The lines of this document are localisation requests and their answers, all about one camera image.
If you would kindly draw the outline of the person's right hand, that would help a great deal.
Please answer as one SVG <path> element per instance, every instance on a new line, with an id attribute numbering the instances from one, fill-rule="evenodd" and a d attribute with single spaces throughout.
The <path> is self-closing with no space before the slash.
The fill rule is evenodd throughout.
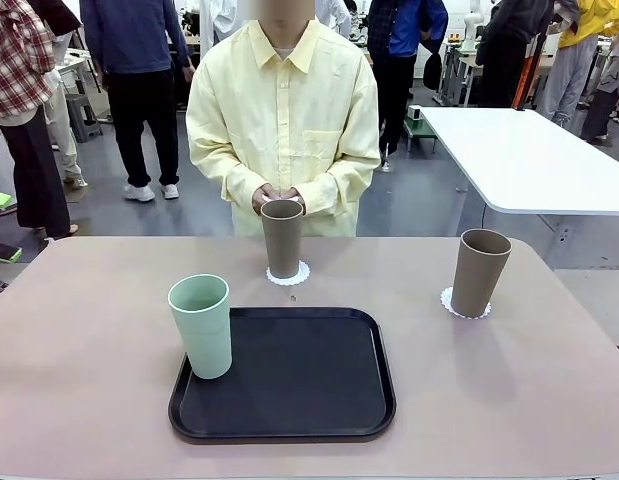
<path id="1" fill-rule="evenodd" d="M 257 215 L 260 215 L 262 206 L 276 199 L 279 199 L 277 191 L 270 184 L 264 184 L 254 191 L 252 196 L 252 208 Z"/>

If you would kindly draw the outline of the person's left hand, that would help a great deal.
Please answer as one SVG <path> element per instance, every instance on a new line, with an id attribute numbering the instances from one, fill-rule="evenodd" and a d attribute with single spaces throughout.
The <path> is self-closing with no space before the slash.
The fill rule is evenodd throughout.
<path id="1" fill-rule="evenodd" d="M 302 207 L 303 213 L 306 213 L 305 201 L 296 188 L 291 187 L 287 191 L 283 192 L 281 194 L 281 199 L 295 201 Z"/>

